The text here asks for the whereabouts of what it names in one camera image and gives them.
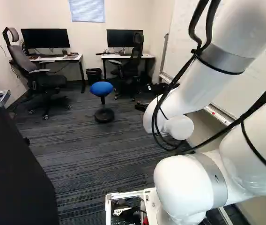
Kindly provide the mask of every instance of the chair armrest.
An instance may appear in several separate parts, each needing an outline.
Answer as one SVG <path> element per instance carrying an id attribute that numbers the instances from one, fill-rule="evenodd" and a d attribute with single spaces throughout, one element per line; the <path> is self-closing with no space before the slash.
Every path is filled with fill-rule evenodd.
<path id="1" fill-rule="evenodd" d="M 43 63 L 51 63 L 51 62 L 55 62 L 55 60 L 41 61 L 41 62 L 39 62 L 39 64 L 43 64 Z"/>
<path id="2" fill-rule="evenodd" d="M 120 61 L 116 61 L 116 60 L 109 60 L 108 62 L 112 63 L 113 65 L 116 65 L 116 66 L 122 66 L 123 63 L 121 63 Z"/>
<path id="3" fill-rule="evenodd" d="M 46 72 L 49 72 L 49 71 L 50 71 L 50 69 L 37 69 L 37 70 L 30 71 L 29 74 L 46 73 Z"/>

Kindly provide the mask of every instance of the black trash can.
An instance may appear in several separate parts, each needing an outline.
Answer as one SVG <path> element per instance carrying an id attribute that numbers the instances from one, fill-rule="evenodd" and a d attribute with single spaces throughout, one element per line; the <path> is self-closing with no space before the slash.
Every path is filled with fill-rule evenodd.
<path id="1" fill-rule="evenodd" d="M 102 79 L 102 70 L 100 68 L 86 69 L 86 74 L 88 77 L 89 85 L 92 85 L 95 82 L 101 81 Z"/>

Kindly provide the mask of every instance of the window blind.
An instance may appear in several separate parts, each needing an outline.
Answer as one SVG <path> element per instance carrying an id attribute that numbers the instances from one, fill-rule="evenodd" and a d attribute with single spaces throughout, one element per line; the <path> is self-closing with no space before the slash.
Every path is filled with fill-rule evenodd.
<path id="1" fill-rule="evenodd" d="M 74 22 L 105 22 L 104 0 L 69 0 Z"/>

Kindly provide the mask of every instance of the desk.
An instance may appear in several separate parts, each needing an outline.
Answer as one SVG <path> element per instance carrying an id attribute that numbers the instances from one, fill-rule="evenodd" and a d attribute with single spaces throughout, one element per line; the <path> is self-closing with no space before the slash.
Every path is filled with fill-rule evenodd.
<path id="1" fill-rule="evenodd" d="M 83 72 L 83 67 L 82 67 L 82 54 L 78 54 L 78 56 L 74 59 L 65 59 L 65 56 L 59 56 L 59 57 L 52 57 L 52 58 L 41 58 L 38 57 L 37 59 L 30 60 L 31 62 L 42 62 L 42 61 L 55 61 L 55 62 L 69 62 L 69 63 L 78 63 L 79 68 L 80 68 L 80 73 L 81 73 L 81 79 L 82 79 L 82 88 L 81 88 L 81 93 L 84 93 L 85 91 L 85 78 L 84 78 L 84 72 Z"/>
<path id="2" fill-rule="evenodd" d="M 104 79 L 107 78 L 106 76 L 106 61 L 107 60 L 128 60 L 130 59 L 130 55 L 119 55 L 119 54 L 107 54 L 107 55 L 102 55 L 102 60 L 103 60 L 103 69 L 104 69 Z M 143 54 L 141 57 L 142 59 L 145 59 L 145 64 L 144 64 L 144 71 L 148 74 L 148 61 L 149 59 L 155 59 L 155 56 L 150 55 L 150 54 Z"/>

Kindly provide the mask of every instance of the computer monitor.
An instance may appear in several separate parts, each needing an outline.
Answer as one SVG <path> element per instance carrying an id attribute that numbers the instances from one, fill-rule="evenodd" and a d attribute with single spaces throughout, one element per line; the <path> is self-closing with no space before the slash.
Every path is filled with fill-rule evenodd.
<path id="1" fill-rule="evenodd" d="M 136 32 L 143 33 L 143 30 L 107 30 L 108 47 L 135 47 L 133 42 Z"/>
<path id="2" fill-rule="evenodd" d="M 21 29 L 25 46 L 30 48 L 69 48 L 66 29 Z"/>

